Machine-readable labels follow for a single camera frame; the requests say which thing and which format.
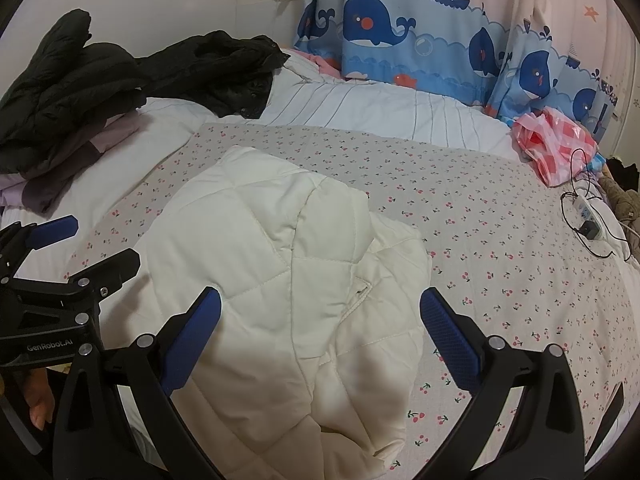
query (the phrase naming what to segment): blue whale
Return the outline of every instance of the blue whale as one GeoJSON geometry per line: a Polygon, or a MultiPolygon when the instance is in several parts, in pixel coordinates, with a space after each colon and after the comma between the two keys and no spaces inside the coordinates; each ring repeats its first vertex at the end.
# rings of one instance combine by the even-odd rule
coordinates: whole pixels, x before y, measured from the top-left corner
{"type": "Polygon", "coordinates": [[[469,62],[471,68],[479,76],[488,77],[490,75],[498,77],[500,68],[495,62],[494,42],[489,33],[483,27],[469,43],[469,62]]]}
{"type": "Polygon", "coordinates": [[[537,50],[522,60],[520,88],[532,99],[545,98],[551,92],[549,66],[546,63],[548,59],[549,53],[546,50],[537,50]]]}
{"type": "Polygon", "coordinates": [[[329,30],[329,18],[335,18],[335,9],[320,10],[318,19],[324,19],[324,27],[318,27],[316,22],[316,9],[318,8],[318,0],[312,0],[306,6],[305,12],[302,13],[300,23],[298,24],[298,36],[302,38],[320,38],[329,30]]]}
{"type": "Polygon", "coordinates": [[[583,88],[575,95],[573,107],[576,121],[582,121],[587,117],[595,97],[596,91],[592,88],[583,88]]]}
{"type": "Polygon", "coordinates": [[[402,36],[396,36],[391,27],[389,11],[380,0],[347,0],[344,4],[342,34],[347,41],[393,46],[404,41],[409,29],[415,27],[415,19],[398,18],[396,27],[404,27],[402,36]]]}

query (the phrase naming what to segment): cherry print sheet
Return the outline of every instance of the cherry print sheet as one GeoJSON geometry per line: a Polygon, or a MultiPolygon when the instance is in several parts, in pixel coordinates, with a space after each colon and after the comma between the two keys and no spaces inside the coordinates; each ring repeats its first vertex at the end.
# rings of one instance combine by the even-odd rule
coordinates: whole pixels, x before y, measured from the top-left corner
{"type": "MultiPolygon", "coordinates": [[[[637,404],[635,305],[617,263],[589,254],[562,220],[559,197],[566,186],[546,188],[527,164],[485,153],[306,126],[206,124],[82,241],[65,277],[133,247],[177,189],[236,144],[364,190],[371,210],[420,229],[433,257],[431,285],[485,334],[499,334],[518,348],[542,350],[552,342],[564,348],[582,407],[586,449],[617,383],[625,389],[625,408],[637,404]]],[[[565,210],[578,224],[574,208],[567,204],[565,210]]],[[[604,242],[591,248],[609,251],[604,242]]],[[[625,280],[640,282],[640,274],[631,269],[625,280]]],[[[468,401],[426,336],[406,414],[406,445],[389,478],[411,479],[468,401]]],[[[499,450],[517,402],[514,394],[481,463],[499,450]]]]}

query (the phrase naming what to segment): starfish print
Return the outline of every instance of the starfish print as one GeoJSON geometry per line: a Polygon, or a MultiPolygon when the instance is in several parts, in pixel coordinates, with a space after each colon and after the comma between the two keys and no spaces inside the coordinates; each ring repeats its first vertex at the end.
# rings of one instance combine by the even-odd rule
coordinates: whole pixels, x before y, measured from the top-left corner
{"type": "Polygon", "coordinates": [[[584,13],[584,15],[585,16],[589,16],[595,22],[596,21],[596,16],[599,16],[599,13],[597,13],[596,10],[593,7],[584,6],[584,8],[587,9],[587,11],[584,13]]]}

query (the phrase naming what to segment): black jacket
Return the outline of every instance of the black jacket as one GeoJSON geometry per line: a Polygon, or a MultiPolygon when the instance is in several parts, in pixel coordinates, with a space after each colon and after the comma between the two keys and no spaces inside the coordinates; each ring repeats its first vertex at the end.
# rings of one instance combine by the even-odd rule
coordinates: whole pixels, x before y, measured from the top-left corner
{"type": "Polygon", "coordinates": [[[0,173],[28,174],[88,121],[108,118],[97,115],[145,103],[138,88],[146,79],[127,51],[111,43],[84,46],[90,22],[80,9],[62,16],[0,100],[0,173]]]}
{"type": "Polygon", "coordinates": [[[269,99],[273,71],[287,59],[266,36],[234,40],[218,30],[137,61],[150,80],[143,87],[149,97],[194,101],[218,117],[238,113],[258,119],[269,99]]]}

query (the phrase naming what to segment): whale print curtain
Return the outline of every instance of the whale print curtain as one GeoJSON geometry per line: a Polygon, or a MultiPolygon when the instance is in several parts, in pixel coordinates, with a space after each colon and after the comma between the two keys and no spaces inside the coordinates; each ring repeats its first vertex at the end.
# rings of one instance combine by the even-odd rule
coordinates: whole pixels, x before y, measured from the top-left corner
{"type": "Polygon", "coordinates": [[[507,123],[559,109],[600,140],[635,38],[613,0],[305,0],[299,50],[347,78],[451,96],[507,123]]]}

